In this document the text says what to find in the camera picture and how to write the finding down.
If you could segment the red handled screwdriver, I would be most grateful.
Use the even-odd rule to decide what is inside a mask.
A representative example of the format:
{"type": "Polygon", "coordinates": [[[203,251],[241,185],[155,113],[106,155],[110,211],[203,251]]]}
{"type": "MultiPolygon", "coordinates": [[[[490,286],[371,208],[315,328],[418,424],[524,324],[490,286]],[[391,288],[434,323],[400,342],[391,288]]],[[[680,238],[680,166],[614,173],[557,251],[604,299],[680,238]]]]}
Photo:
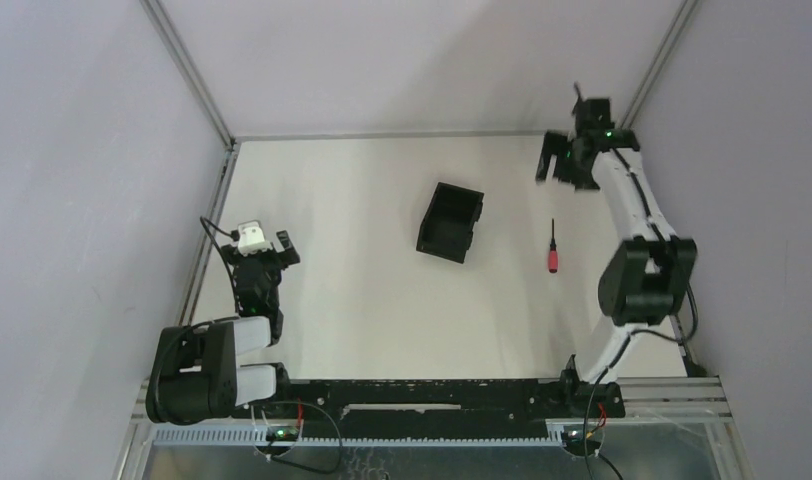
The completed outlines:
{"type": "Polygon", "coordinates": [[[559,255],[555,238],[555,220],[551,220],[551,236],[547,255],[547,268],[551,274],[555,274],[559,269],[559,255]]]}

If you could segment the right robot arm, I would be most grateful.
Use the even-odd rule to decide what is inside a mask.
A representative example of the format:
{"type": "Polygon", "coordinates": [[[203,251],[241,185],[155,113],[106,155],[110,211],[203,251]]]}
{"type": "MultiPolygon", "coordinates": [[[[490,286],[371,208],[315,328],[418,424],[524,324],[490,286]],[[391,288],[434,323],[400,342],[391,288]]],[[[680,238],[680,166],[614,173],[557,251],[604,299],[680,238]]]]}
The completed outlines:
{"type": "Polygon", "coordinates": [[[600,400],[598,387],[613,381],[624,355],[656,326],[692,312],[689,290],[697,260],[696,242],[678,235],[655,200],[644,170],[641,145],[633,130],[619,127],[607,97],[578,97],[569,132],[543,136],[535,180],[548,178],[576,191],[604,194],[618,234],[614,254],[597,284],[601,318],[587,346],[573,354],[560,402],[574,416],[587,415],[600,400]]]}

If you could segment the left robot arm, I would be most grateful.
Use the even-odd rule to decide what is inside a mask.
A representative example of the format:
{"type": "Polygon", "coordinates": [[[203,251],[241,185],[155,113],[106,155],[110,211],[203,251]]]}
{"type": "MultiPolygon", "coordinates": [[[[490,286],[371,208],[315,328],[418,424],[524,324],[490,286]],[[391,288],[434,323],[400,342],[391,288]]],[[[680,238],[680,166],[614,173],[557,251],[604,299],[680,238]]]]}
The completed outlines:
{"type": "Polygon", "coordinates": [[[241,356],[279,343],[284,324],[282,273],[300,256],[286,231],[275,248],[252,222],[222,247],[237,311],[216,320],[162,330],[147,384],[145,407],[154,423],[179,426],[227,418],[256,402],[272,417],[287,414],[295,394],[279,363],[243,364],[241,356]]]}

